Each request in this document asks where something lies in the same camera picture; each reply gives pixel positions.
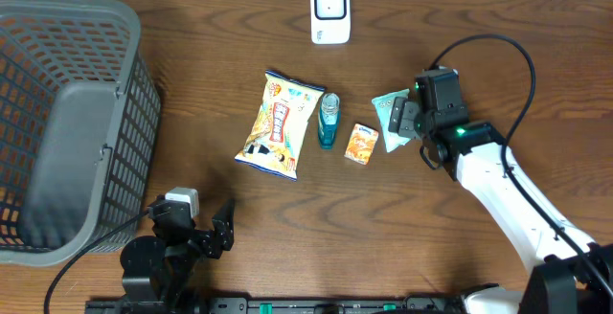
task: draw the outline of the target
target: basket bottom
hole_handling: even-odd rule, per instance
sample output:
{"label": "basket bottom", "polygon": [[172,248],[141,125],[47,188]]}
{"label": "basket bottom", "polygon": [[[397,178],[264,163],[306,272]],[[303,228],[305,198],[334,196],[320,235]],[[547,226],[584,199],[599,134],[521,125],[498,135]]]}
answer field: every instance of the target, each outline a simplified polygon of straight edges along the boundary
{"label": "basket bottom", "polygon": [[57,94],[19,215],[26,245],[59,248],[83,225],[116,102],[114,84],[75,82]]}

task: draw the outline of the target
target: chip bag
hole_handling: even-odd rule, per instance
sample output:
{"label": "chip bag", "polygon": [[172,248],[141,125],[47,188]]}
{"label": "chip bag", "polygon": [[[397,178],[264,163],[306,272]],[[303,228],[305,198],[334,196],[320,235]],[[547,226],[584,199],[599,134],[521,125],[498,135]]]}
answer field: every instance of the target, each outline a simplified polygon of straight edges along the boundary
{"label": "chip bag", "polygon": [[411,140],[410,138],[400,137],[396,133],[388,131],[390,125],[390,117],[392,116],[392,107],[394,106],[395,98],[407,98],[409,96],[409,89],[400,90],[374,98],[372,100],[376,109],[376,115],[379,117],[381,123],[381,130],[383,131],[383,139],[385,140],[385,149],[387,152],[393,151],[399,146],[404,146]]}
{"label": "chip bag", "polygon": [[235,160],[296,181],[308,118],[324,90],[266,71],[260,112]]}

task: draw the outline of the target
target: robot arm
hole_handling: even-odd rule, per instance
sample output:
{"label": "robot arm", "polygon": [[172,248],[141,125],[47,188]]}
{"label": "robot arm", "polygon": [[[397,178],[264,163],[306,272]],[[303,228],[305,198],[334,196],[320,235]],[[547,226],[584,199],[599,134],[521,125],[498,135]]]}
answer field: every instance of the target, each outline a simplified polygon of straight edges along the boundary
{"label": "robot arm", "polygon": [[[519,254],[526,271],[530,274],[536,265],[545,262],[547,256],[570,258],[577,253],[523,198],[504,173],[500,164],[501,146],[492,142],[475,146],[466,155],[459,155],[456,176],[462,186],[474,194],[486,207],[498,226],[505,233]],[[547,200],[526,173],[517,165],[511,150],[507,148],[507,159],[515,177],[538,205],[555,221],[564,227],[583,252],[589,252],[589,243],[594,240],[575,227]]]}

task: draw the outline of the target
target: white device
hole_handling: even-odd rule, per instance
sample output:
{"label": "white device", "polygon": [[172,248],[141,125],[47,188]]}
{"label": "white device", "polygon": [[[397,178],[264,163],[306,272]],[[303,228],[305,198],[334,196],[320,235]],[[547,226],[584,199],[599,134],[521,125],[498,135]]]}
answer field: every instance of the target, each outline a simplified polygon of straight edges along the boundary
{"label": "white device", "polygon": [[198,201],[198,191],[186,188],[174,188],[164,195],[166,200],[172,200],[190,204],[190,214],[192,218],[198,215],[200,211],[200,202]]}
{"label": "white device", "polygon": [[314,43],[345,43],[351,30],[350,0],[310,0],[310,35]]}
{"label": "white device", "polygon": [[[535,266],[544,263],[544,258],[549,255],[562,259],[576,256],[577,253],[556,237],[554,230],[505,175],[500,152],[501,146],[488,143],[473,147],[466,155],[459,155],[456,174],[460,184],[486,207],[519,254],[528,274]],[[581,246],[583,252],[589,252],[588,243],[594,242],[594,239],[554,207],[517,165],[510,148],[507,148],[507,160],[515,178],[538,206],[558,226],[564,227],[564,232]],[[517,313],[522,294],[521,291],[507,291],[501,287],[490,288],[466,297],[465,308],[470,314],[514,314]]]}

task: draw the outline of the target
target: blue bottle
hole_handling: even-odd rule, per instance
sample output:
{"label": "blue bottle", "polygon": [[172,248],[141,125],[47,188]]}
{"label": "blue bottle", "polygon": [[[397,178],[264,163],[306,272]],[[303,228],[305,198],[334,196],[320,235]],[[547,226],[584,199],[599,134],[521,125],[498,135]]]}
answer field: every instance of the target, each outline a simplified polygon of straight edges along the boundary
{"label": "blue bottle", "polygon": [[332,149],[336,140],[336,129],[341,121],[341,100],[336,94],[326,94],[319,109],[319,145],[322,149]]}

